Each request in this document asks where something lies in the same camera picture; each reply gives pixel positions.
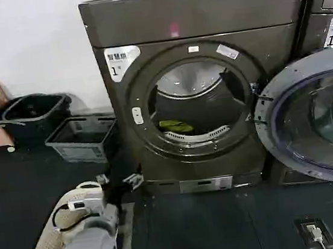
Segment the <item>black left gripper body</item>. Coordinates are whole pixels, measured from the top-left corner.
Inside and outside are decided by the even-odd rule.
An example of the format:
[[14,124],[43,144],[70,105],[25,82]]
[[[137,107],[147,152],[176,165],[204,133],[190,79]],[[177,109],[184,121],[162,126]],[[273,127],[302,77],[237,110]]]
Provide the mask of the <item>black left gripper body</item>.
[[126,183],[106,183],[101,186],[107,204],[117,207],[122,212],[122,197],[127,192]]

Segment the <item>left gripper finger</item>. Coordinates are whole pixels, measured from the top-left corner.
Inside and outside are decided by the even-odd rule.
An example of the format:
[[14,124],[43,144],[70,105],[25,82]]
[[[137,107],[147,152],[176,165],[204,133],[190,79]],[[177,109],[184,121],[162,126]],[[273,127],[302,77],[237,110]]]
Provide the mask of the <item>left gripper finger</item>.
[[100,184],[102,189],[107,189],[110,185],[110,180],[106,174],[100,174],[96,176],[96,181]]
[[143,184],[144,177],[142,174],[134,173],[123,179],[122,182],[126,185],[128,191],[131,192],[135,191],[141,186],[141,184]]

